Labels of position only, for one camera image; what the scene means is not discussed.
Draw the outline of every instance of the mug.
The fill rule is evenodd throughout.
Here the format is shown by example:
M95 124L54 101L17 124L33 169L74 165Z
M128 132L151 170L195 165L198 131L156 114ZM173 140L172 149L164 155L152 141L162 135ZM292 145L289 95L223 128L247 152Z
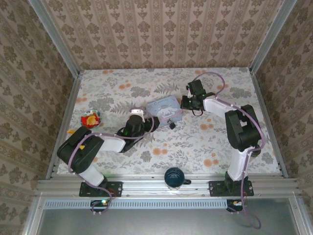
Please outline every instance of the mug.
M179 189L182 185L191 184L191 180L185 179L184 172L177 167L169 168L165 172L164 180L169 189Z

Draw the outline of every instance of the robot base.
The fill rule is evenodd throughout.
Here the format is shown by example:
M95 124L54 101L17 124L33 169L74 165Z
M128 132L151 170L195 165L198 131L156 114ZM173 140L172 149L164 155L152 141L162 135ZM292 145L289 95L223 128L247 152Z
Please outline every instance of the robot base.
M121 197L123 191L123 182L103 182L99 185L111 192L112 197ZM109 195L103 190L92 188L82 182L79 190L80 197L108 197Z
M240 197L241 180L233 181L228 173L225 174L223 181L209 181L211 197ZM248 177L244 179L244 196L254 196L252 182Z

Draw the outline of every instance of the vent grille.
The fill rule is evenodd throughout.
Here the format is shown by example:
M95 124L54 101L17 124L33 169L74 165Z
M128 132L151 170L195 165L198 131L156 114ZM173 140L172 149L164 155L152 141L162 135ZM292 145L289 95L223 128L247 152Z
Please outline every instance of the vent grille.
M90 209L92 200L46 200L44 209ZM225 209L226 199L207 200L129 200L115 199L111 209Z

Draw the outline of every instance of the yellow tag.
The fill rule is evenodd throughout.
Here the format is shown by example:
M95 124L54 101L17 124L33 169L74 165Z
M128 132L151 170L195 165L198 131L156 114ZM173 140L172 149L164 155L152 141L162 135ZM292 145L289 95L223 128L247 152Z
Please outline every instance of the yellow tag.
M73 135L73 134L75 133L75 131L74 131L74 130L68 130L67 133ZM79 146L79 148L80 148L81 150L83 150L83 149L85 148L85 146L84 146L84 145L81 145L81 146Z
M73 135L75 133L75 131L74 130L68 130L67 133Z

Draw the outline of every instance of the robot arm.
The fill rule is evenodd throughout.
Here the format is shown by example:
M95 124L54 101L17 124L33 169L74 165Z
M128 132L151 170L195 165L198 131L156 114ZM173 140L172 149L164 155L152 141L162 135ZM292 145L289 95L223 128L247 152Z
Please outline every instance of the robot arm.
M144 118L141 109L132 109L131 114L125 127L121 128L115 135L96 133L87 138L71 160L70 168L73 172L79 174L92 185L105 188L107 179L92 164L98 151L125 153L141 140L146 132L151 130L152 118L154 119L154 125L151 131L155 131L159 126L157 117ZM59 147L58 157L69 165L76 146L85 136L90 134L90 129L81 126Z
M186 88L188 96L182 97L182 109L200 110L202 113L207 111L225 120L228 141L233 147L227 175L234 182L241 180L246 157L250 158L252 154L247 154L248 151L259 147L258 141L261 139L261 136L258 130L240 111L218 101L214 93L207 94L199 80L188 83ZM245 105L241 109L246 111L258 123L252 106Z

